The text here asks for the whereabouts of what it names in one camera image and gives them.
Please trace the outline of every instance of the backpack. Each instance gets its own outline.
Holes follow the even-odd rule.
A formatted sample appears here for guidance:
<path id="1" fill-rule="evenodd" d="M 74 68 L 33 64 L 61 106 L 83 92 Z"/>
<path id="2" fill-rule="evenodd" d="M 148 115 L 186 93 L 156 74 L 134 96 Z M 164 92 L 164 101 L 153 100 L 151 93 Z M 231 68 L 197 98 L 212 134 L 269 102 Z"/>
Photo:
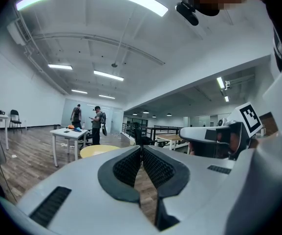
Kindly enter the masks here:
<path id="1" fill-rule="evenodd" d="M 106 114 L 104 112 L 102 112 L 102 116 L 100 117 L 100 122 L 103 125 L 106 124 Z"/>

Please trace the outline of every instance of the white table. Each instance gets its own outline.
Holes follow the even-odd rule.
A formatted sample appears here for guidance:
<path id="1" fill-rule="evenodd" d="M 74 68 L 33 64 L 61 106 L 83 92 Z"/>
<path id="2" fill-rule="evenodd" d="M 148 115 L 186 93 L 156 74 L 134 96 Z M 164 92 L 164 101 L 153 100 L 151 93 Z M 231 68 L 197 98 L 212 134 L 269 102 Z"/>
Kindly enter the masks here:
<path id="1" fill-rule="evenodd" d="M 67 149 L 68 154 L 69 154 L 69 140 L 70 139 L 74 140 L 74 158 L 75 160 L 78 160 L 78 139 L 83 135 L 85 135 L 87 132 L 88 130 L 81 130 L 81 132 L 76 132 L 68 128 L 62 128 L 62 129 L 50 131 L 50 133 L 52 134 L 53 156 L 54 156 L 54 164 L 56 167 L 58 167 L 56 160 L 56 136 L 63 137 L 68 140 L 68 149 Z M 83 147 L 85 146 L 86 146 L 86 140 L 84 137 Z"/>
<path id="2" fill-rule="evenodd" d="M 180 136 L 178 134 L 161 134 L 161 135 L 156 135 L 155 139 L 156 140 L 163 139 L 163 140 L 169 141 L 170 142 L 169 150 L 172 150 L 172 149 L 175 150 L 176 142 L 183 140 L 182 138 L 180 138 Z"/>
<path id="3" fill-rule="evenodd" d="M 0 123 L 3 122 L 3 120 L 5 120 L 5 141 L 6 141 L 6 150 L 8 150 L 8 132 L 7 132 L 7 128 L 8 128 L 8 115 L 0 115 Z"/>

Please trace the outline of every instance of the yellow table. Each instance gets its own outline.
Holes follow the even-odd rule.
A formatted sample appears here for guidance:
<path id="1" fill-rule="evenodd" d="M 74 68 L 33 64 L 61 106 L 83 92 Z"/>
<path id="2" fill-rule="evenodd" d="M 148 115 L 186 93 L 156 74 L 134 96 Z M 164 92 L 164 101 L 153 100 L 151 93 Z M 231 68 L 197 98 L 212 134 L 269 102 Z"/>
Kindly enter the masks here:
<path id="1" fill-rule="evenodd" d="M 117 149 L 120 149 L 120 148 L 117 146 L 112 146 L 112 145 L 92 145 L 92 146 L 83 148 L 80 151 L 80 156 L 81 158 L 88 158 L 88 157 L 92 157 L 98 154 L 102 154 L 102 153 L 117 150 Z"/>

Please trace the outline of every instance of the folding chair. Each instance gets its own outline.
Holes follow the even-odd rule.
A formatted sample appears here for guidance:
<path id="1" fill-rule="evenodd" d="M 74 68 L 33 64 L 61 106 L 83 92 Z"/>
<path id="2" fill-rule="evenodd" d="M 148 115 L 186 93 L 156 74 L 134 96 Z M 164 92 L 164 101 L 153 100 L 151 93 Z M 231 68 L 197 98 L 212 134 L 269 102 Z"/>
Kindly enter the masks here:
<path id="1" fill-rule="evenodd" d="M 15 117 L 15 120 L 13 120 L 12 116 L 18 116 L 18 120 L 16 120 L 16 117 Z M 10 128 L 10 124 L 12 124 L 12 129 L 13 129 L 13 132 L 15 134 L 13 123 L 17 124 L 16 128 L 18 128 L 18 124 L 19 124 L 20 125 L 20 130 L 22 132 L 22 125 L 21 125 L 21 122 L 20 122 L 19 113 L 16 110 L 11 110 L 10 111 L 10 122 L 9 122 L 9 128 Z"/>

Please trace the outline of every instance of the black grille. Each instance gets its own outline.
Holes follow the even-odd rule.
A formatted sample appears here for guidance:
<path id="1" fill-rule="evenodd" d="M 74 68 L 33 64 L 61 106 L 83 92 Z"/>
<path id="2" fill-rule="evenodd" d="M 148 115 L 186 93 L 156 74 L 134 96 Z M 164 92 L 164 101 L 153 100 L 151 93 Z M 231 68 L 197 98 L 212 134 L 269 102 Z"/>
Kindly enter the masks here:
<path id="1" fill-rule="evenodd" d="M 231 172 L 231 169 L 223 168 L 223 167 L 216 166 L 216 165 L 211 165 L 207 169 L 213 170 L 213 171 L 216 171 L 216 172 L 220 172 L 220 173 L 224 173 L 224 174 L 230 174 L 230 172 Z"/>
<path id="2" fill-rule="evenodd" d="M 62 206 L 71 189 L 65 187 L 55 188 L 48 197 L 30 214 L 30 218 L 43 227 L 47 227 Z"/>
<path id="3" fill-rule="evenodd" d="M 140 150 L 137 150 L 118 161 L 113 167 L 113 174 L 122 183 L 134 187 L 135 177 L 140 169 L 140 166 Z"/>
<path id="4" fill-rule="evenodd" d="M 144 149 L 143 165 L 156 188 L 160 187 L 174 176 L 171 164 Z"/>

